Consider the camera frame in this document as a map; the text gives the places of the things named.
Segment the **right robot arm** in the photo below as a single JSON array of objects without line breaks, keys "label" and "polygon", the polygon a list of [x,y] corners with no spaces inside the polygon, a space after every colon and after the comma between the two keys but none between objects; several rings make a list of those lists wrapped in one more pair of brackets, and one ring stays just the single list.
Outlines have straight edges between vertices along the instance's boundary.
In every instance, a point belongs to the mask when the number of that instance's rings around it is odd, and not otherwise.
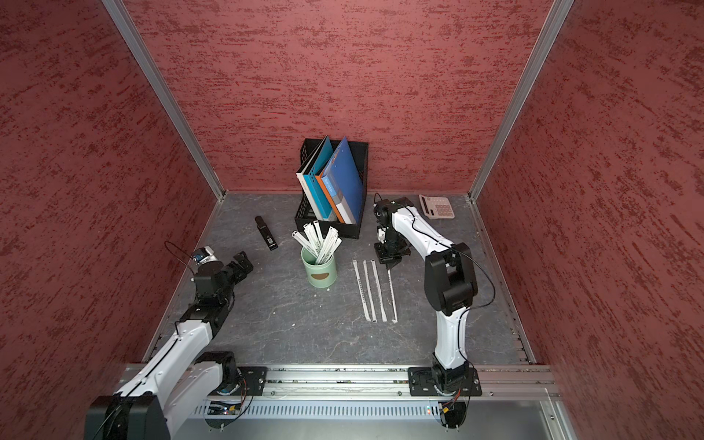
[{"label": "right robot arm", "polygon": [[425,297],[436,312],[436,347],[431,377],[438,392],[453,395],[472,377],[466,324],[478,282],[470,249],[445,238],[423,220],[406,197],[374,202],[379,263],[391,270],[416,251],[423,259]]}]

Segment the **straw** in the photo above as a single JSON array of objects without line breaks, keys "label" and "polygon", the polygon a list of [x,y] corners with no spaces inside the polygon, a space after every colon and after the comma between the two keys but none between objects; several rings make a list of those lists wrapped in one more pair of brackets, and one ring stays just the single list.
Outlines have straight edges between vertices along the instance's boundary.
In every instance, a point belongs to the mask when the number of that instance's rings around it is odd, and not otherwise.
[{"label": "straw", "polygon": [[379,310],[381,311],[381,319],[383,323],[388,322],[388,317],[384,309],[384,302],[383,302],[383,297],[382,297],[382,289],[381,289],[381,280],[379,277],[379,271],[377,269],[377,265],[374,261],[371,262],[372,265],[372,271],[374,274],[374,279],[375,279],[375,285],[376,285],[376,290],[377,290],[377,297],[379,299]]},{"label": "straw", "polygon": [[394,292],[394,287],[393,287],[393,282],[392,282],[392,272],[390,269],[387,269],[387,276],[388,276],[388,283],[389,283],[389,289],[390,289],[390,300],[392,301],[392,311],[393,311],[392,322],[394,324],[397,324],[399,322],[398,321],[398,311],[397,311],[395,292]]},{"label": "straw", "polygon": [[370,271],[369,271],[369,267],[368,267],[368,262],[366,260],[363,260],[363,269],[364,269],[364,273],[365,273],[368,300],[370,301],[371,320],[372,320],[372,322],[377,323],[378,319],[377,319],[377,315],[376,315],[376,308],[375,308],[375,304],[373,302],[372,289],[371,289],[371,285],[370,285]]},{"label": "straw", "polygon": [[365,319],[366,319],[368,322],[371,322],[372,320],[371,320],[371,316],[370,316],[370,310],[369,310],[369,308],[368,308],[368,304],[367,304],[367,301],[366,301],[366,298],[365,298],[365,294],[364,294],[364,289],[363,289],[363,286],[362,286],[362,283],[361,283],[361,276],[360,276],[360,274],[359,274],[359,265],[358,265],[358,261],[357,261],[357,260],[352,260],[352,264],[353,264],[353,268],[354,268],[355,275],[356,275],[357,288],[359,289],[359,296],[360,296],[360,300],[361,300],[361,304],[362,304],[364,316],[365,316]]}]

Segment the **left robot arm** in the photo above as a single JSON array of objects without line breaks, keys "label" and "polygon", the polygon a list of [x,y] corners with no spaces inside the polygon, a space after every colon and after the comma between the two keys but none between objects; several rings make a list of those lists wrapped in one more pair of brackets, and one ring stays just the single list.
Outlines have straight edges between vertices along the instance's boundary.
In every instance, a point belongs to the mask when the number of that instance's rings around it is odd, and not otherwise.
[{"label": "left robot arm", "polygon": [[210,247],[193,255],[195,297],[169,341],[130,381],[96,398],[85,417],[86,439],[171,439],[214,393],[245,400],[253,393],[229,351],[206,351],[235,303],[234,288],[254,267],[245,252],[229,263]]}]

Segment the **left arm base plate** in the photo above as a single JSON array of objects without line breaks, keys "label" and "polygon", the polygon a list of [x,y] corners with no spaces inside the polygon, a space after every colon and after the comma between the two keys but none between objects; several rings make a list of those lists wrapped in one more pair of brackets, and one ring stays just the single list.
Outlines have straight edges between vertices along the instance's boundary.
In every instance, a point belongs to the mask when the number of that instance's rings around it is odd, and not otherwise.
[{"label": "left arm base plate", "polygon": [[239,366],[234,373],[225,376],[224,382],[216,390],[217,396],[247,397],[262,396],[267,383],[269,369],[264,366]]}]

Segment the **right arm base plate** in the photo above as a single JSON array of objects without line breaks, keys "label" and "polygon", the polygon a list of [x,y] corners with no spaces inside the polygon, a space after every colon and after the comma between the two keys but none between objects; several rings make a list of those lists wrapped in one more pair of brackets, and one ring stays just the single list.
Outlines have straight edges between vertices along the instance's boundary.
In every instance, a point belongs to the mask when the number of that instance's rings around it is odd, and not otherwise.
[{"label": "right arm base plate", "polygon": [[482,396],[480,378],[475,368],[460,366],[445,370],[440,366],[408,368],[410,394],[418,396]]}]

